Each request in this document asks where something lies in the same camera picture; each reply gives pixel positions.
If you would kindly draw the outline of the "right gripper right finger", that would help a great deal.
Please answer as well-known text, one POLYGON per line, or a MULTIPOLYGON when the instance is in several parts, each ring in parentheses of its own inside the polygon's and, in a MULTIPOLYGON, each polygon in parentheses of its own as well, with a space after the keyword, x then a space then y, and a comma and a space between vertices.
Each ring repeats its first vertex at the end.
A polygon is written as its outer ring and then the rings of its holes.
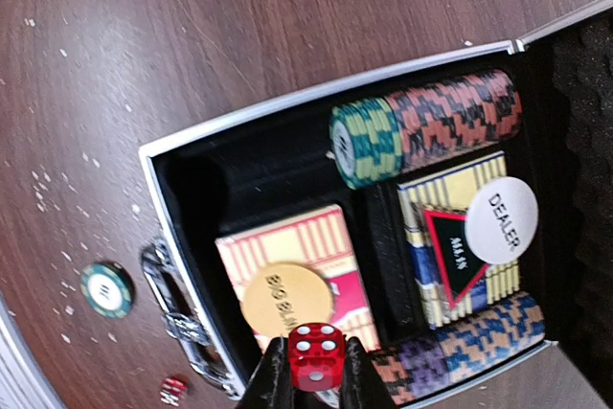
POLYGON ((397 407, 370 357, 356 337, 346 342, 339 407, 345 409, 397 407))

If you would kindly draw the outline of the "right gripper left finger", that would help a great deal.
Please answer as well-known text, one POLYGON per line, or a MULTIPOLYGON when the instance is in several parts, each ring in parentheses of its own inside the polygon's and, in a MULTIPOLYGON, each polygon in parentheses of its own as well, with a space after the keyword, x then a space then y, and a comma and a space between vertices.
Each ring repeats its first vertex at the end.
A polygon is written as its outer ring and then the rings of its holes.
POLYGON ((238 409, 290 409, 294 407, 287 358, 287 339, 271 340, 238 402, 238 409))

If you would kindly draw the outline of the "black red triangle all-in marker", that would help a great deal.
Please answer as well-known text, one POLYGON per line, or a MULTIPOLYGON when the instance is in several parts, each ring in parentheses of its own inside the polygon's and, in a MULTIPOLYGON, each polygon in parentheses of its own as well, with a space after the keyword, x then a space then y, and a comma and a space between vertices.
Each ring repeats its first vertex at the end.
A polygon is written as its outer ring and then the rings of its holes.
POLYGON ((489 264, 467 243, 464 212, 433 207, 424 207, 422 212, 445 296, 453 309, 485 275, 489 264))

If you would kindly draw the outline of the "aluminium poker case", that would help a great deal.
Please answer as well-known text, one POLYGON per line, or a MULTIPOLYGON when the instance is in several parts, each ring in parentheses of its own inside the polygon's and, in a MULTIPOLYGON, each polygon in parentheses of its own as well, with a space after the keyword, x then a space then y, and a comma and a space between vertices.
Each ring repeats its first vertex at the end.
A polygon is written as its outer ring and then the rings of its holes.
MULTIPOLYGON (((535 236, 516 262, 518 291, 543 311, 544 340, 468 381, 396 408, 460 394, 555 348, 590 382, 597 403, 610 404, 612 0, 513 41, 312 86, 143 146, 163 237, 140 259, 169 335, 204 380, 238 403, 268 345, 259 345, 243 317, 216 240, 333 204, 349 230, 379 344, 430 329, 397 186, 497 151, 505 154, 505 176, 526 182, 538 204, 535 236), (505 72, 519 92, 522 117, 514 136, 361 189, 345 184, 329 137, 335 106, 489 70, 505 72)), ((294 387, 293 408, 340 408, 340 389, 294 387)))

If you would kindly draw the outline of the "blue yellow card deck box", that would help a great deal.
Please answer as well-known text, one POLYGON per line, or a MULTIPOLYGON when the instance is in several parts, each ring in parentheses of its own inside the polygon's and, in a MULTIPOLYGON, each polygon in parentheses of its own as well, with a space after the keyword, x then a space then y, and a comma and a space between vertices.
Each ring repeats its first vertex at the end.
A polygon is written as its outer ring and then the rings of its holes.
POLYGON ((477 313, 520 288, 519 264, 516 261, 494 265, 487 269, 457 306, 451 307, 446 299, 434 249, 422 217, 424 205, 465 210, 483 186, 506 174, 505 154, 497 151, 397 186, 409 255, 421 306, 430 329, 437 329, 477 313))

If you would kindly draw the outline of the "white dealer button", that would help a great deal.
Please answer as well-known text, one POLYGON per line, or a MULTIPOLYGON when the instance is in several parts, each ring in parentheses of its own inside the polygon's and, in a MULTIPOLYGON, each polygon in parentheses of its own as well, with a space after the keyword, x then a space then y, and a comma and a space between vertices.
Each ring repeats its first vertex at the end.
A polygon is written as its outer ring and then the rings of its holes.
POLYGON ((488 264, 516 261, 529 248, 538 225, 538 204, 531 187, 516 177, 483 186, 470 202, 465 238, 472 253, 488 264))

